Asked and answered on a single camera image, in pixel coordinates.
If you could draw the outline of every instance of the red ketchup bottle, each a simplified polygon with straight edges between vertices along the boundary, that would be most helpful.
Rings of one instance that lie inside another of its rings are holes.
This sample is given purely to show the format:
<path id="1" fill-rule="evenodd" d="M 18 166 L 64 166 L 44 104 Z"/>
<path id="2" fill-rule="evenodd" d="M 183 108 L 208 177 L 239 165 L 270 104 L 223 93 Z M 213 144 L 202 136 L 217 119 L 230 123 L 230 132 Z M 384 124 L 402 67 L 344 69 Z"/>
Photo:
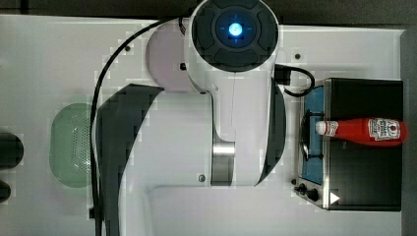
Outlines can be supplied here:
<path id="1" fill-rule="evenodd" d="M 384 118 L 319 121 L 316 131 L 319 135 L 378 147 L 400 145 L 407 137 L 407 127 L 402 121 Z"/>

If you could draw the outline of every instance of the white surface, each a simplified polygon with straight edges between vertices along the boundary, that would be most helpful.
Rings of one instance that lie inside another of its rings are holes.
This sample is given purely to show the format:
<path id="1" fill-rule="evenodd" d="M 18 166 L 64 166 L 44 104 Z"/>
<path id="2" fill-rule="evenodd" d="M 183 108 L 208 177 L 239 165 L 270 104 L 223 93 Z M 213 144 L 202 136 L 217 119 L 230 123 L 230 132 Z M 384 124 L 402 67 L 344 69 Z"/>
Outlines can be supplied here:
<path id="1" fill-rule="evenodd" d="M 208 93 L 162 92 L 149 109 L 119 194 L 121 236 L 153 236 L 149 193 L 160 186 L 209 186 L 212 106 Z"/>
<path id="2" fill-rule="evenodd" d="M 118 40 L 148 22 L 0 16 L 0 127 L 25 145 L 21 165 L 0 173 L 13 188 L 13 197 L 0 205 L 0 235 L 93 235 L 87 218 L 89 189 L 65 188 L 49 170 L 50 126 L 65 105 L 90 97 Z M 398 79 L 400 34 L 284 27 L 278 62 L 311 70 L 318 79 Z M 147 76 L 140 53 L 145 45 L 135 40 L 132 46 L 112 67 L 105 94 L 127 83 L 150 83 L 142 80 Z M 302 55 L 299 61 L 295 53 Z M 305 85 L 307 80 L 297 82 Z M 298 106 L 286 98 L 287 149 L 263 186 L 156 189 L 150 195 L 155 235 L 400 235 L 400 212 L 323 211 L 292 193 Z"/>

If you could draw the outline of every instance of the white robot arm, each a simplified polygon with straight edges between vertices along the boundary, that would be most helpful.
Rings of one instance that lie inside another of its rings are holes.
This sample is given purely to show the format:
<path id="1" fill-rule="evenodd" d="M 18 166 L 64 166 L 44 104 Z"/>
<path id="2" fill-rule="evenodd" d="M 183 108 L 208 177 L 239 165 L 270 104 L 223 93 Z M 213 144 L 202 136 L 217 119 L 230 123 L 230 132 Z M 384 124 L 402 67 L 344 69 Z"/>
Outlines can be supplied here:
<path id="1" fill-rule="evenodd" d="M 285 107 L 272 80 L 278 21 L 259 0 L 206 0 L 185 36 L 189 93 L 129 85 L 99 108 L 106 235 L 151 236 L 149 191 L 256 186 L 279 161 Z"/>

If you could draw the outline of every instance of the black object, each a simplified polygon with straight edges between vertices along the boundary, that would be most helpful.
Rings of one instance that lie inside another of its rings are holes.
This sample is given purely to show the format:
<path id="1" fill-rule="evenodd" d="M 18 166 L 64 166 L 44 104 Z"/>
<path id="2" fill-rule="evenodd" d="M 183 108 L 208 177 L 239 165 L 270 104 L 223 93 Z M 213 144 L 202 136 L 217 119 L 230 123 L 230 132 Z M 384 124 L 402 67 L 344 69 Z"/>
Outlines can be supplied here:
<path id="1" fill-rule="evenodd" d="M 319 155 L 311 155 L 309 154 L 310 149 L 310 117 L 311 116 L 320 116 L 324 117 L 324 113 L 315 113 L 307 110 L 303 116 L 303 120 L 301 121 L 301 139 L 300 139 L 300 146 L 301 146 L 301 153 L 306 161 L 310 158 L 318 157 L 323 158 L 322 154 Z"/>
<path id="2" fill-rule="evenodd" d="M 0 170 L 17 166 L 24 157 L 24 145 L 15 135 L 0 133 Z"/>
<path id="3" fill-rule="evenodd" d="M 163 88 L 128 85 L 100 106 L 96 147 L 100 171 L 100 203 L 106 235 L 119 231 L 119 189 L 126 163 L 148 110 Z"/>
<path id="4" fill-rule="evenodd" d="M 331 79 L 325 82 L 325 119 L 402 120 L 402 81 Z M 369 147 L 331 138 L 329 209 L 401 210 L 402 145 Z"/>
<path id="5" fill-rule="evenodd" d="M 166 22 L 169 22 L 171 20 L 174 20 L 176 18 L 170 18 L 170 19 L 166 19 L 166 20 L 161 20 L 159 22 L 150 24 L 149 26 L 135 32 L 132 36 L 130 36 L 128 39 L 126 39 L 117 49 L 116 51 L 111 55 L 110 59 L 108 59 L 108 61 L 106 62 L 106 64 L 104 65 L 103 69 L 100 72 L 100 75 L 98 76 L 98 80 L 97 83 L 95 85 L 95 89 L 94 89 L 94 95 L 92 97 L 92 103 L 91 103 L 91 115 L 90 115 L 90 122 L 89 122 L 89 148 L 91 150 L 93 150 L 93 144 L 92 144 L 92 124 L 94 123 L 94 119 L 95 119 L 95 112 L 97 109 L 97 101 L 98 101 L 98 95 L 100 93 L 100 88 L 101 88 L 101 84 L 104 80 L 104 77 L 108 71 L 108 69 L 110 68 L 111 64 L 114 62 L 114 60 L 117 58 L 117 56 L 120 54 L 121 51 L 123 51 L 128 45 L 129 43 L 131 43 L 133 40 L 135 40 L 135 38 L 137 38 L 138 36 L 140 36 L 141 34 L 143 34 L 144 32 L 147 32 L 148 30 L 158 27 Z M 96 167 L 96 163 L 95 163 L 95 158 L 94 158 L 94 151 L 90 152 L 89 155 L 89 162 L 90 162 L 90 167 L 91 167 L 91 191 L 92 191 L 92 202 L 93 202 L 93 208 L 94 210 L 92 211 L 94 213 L 94 219 L 95 219 L 95 235 L 96 236 L 101 236 L 101 226 L 102 226 L 102 213 L 101 213 L 101 208 L 102 208 L 102 199 L 100 198 L 100 195 L 98 194 L 98 179 L 99 177 L 97 177 L 97 167 Z"/>
<path id="6" fill-rule="evenodd" d="M 307 198 L 311 201 L 316 202 L 319 199 L 319 192 L 317 189 L 312 189 L 306 192 Z"/>
<path id="7" fill-rule="evenodd" d="M 300 184 L 298 187 L 294 187 L 294 190 L 300 193 L 300 195 L 305 195 L 307 187 L 305 184 Z"/>
<path id="8" fill-rule="evenodd" d="M 301 97 L 310 93 L 310 91 L 312 91 L 314 86 L 316 85 L 316 79 L 309 71 L 306 71 L 304 69 L 275 64 L 274 71 L 273 71 L 273 79 L 279 85 L 289 86 L 291 82 L 292 71 L 300 72 L 308 76 L 310 78 L 310 86 L 307 89 L 304 89 L 303 91 L 301 91 L 300 93 L 294 93 L 286 88 L 284 90 L 285 93 L 294 97 Z"/>
<path id="9" fill-rule="evenodd" d="M 8 200 L 11 194 L 10 186 L 0 180 L 0 204 Z"/>
<path id="10" fill-rule="evenodd" d="M 264 169 L 257 185 L 267 178 L 279 162 L 285 147 L 286 113 L 284 96 L 273 81 L 271 84 L 267 154 Z"/>
<path id="11" fill-rule="evenodd" d="M 242 27 L 232 35 L 231 24 Z M 270 9 L 258 0 L 209 0 L 192 25 L 197 51 L 213 67 L 228 72 L 249 71 L 268 60 L 278 41 Z"/>

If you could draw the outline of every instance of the black connector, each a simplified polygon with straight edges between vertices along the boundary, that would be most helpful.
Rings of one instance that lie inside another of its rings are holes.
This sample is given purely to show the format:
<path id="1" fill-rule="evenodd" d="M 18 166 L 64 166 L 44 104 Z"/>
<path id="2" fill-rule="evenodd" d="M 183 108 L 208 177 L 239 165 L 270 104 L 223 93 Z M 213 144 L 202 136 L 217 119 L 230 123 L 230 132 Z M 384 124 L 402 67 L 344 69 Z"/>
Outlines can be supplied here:
<path id="1" fill-rule="evenodd" d="M 292 91 L 290 91 L 286 88 L 284 90 L 285 93 L 287 93 L 290 96 L 294 96 L 294 97 L 301 97 L 301 96 L 305 96 L 308 93 L 310 93 L 310 91 L 313 90 L 313 88 L 316 84 L 316 79 L 314 78 L 314 76 L 310 72 L 308 72 L 304 69 L 275 64 L 273 79 L 275 80 L 275 82 L 278 85 L 289 86 L 291 84 L 291 72 L 292 71 L 300 72 L 300 73 L 303 73 L 304 75 L 308 76 L 310 78 L 310 81 L 311 81 L 310 86 L 307 89 L 302 90 L 300 93 L 292 92 Z"/>
<path id="2" fill-rule="evenodd" d="M 278 85 L 289 86 L 291 84 L 290 67 L 275 64 L 273 79 Z"/>

